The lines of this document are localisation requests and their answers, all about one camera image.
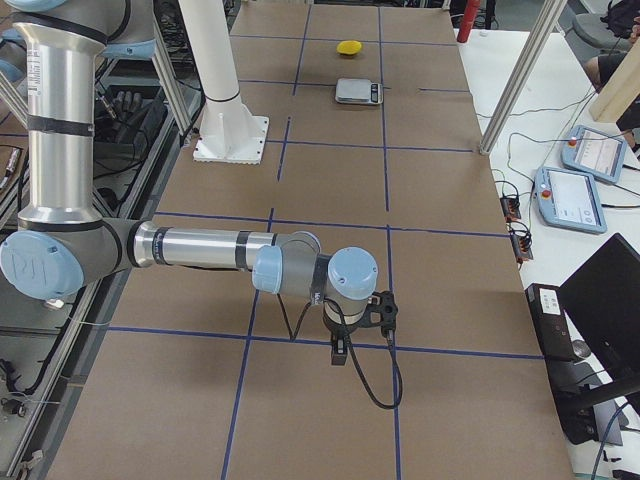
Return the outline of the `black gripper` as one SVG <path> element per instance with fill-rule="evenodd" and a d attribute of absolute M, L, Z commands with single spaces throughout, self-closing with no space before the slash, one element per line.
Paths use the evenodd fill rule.
<path fill-rule="evenodd" d="M 344 366 L 348 358 L 347 343 L 356 330 L 355 323 L 349 323 L 347 315 L 337 303 L 325 303 L 323 322 L 331 333 L 331 365 Z"/>

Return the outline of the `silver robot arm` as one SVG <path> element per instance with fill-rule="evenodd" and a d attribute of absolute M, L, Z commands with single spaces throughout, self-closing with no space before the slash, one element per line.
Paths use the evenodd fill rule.
<path fill-rule="evenodd" d="M 1 269 L 21 293 L 63 298 L 109 274 L 154 264 L 244 270 L 254 287 L 323 307 L 331 361 L 355 356 L 370 326 L 378 267 L 358 247 L 325 255 L 306 232 L 159 227 L 106 219 L 93 205 L 95 60 L 108 46 L 155 42 L 149 1 L 15 1 L 27 46 L 30 200 L 1 245 Z"/>

